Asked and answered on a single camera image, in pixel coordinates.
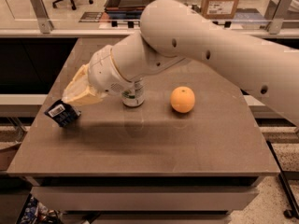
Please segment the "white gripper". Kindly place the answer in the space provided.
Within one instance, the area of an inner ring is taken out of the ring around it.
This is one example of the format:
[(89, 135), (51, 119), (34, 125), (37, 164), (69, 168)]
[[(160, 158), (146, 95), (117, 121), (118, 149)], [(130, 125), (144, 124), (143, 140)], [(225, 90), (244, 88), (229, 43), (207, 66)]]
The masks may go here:
[(64, 89), (62, 100), (69, 105), (93, 105), (107, 95), (118, 95), (133, 87), (113, 62), (112, 47), (107, 45), (96, 51), (89, 61), (76, 72)]

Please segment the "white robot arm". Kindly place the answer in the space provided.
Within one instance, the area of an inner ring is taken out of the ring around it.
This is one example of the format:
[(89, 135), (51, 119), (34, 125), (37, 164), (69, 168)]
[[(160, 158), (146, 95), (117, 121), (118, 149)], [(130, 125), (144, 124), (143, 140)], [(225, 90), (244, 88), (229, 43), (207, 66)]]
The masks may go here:
[(175, 0), (147, 5), (140, 29), (96, 51), (65, 88), (63, 101), (98, 103), (185, 58), (206, 64), (284, 119), (299, 124), (299, 52), (223, 29)]

